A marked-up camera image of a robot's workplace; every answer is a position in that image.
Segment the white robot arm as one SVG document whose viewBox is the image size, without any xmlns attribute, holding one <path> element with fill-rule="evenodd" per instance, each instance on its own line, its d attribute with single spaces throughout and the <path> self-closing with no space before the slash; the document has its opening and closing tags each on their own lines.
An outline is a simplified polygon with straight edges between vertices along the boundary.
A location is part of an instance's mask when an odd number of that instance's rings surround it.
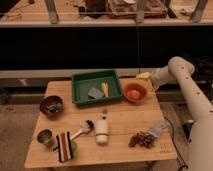
<svg viewBox="0 0 213 171">
<path fill-rule="evenodd" d="M 213 104 L 192 79 L 194 71 L 192 63 L 175 56 L 167 66 L 152 72 L 141 72 L 136 78 L 149 79 L 155 90 L 171 81 L 179 84 L 194 120 L 188 146 L 187 171 L 213 171 Z"/>
</svg>

